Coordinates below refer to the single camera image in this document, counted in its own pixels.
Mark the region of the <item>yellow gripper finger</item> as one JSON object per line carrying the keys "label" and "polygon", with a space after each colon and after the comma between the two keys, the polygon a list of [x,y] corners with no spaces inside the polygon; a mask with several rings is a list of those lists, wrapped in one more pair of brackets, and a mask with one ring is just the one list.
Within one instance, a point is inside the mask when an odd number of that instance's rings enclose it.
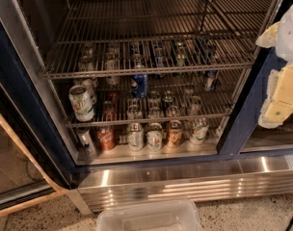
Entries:
{"label": "yellow gripper finger", "polygon": [[281,70],[271,70],[266,94],[267,98],[260,110],[258,125],[267,129],[277,128],[293,113],[292,62]]}
{"label": "yellow gripper finger", "polygon": [[276,45],[276,35],[279,24],[276,22],[268,27],[255,41],[259,47],[270,48]]}

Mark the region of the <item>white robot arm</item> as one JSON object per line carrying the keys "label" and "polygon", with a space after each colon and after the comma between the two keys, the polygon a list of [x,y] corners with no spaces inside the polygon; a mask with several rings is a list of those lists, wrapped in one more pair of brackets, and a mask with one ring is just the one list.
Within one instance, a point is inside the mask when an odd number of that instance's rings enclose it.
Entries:
{"label": "white robot arm", "polygon": [[286,61],[281,70],[271,70],[258,125],[273,129],[281,126],[293,113],[293,4],[260,35],[255,44],[275,48],[276,55]]}

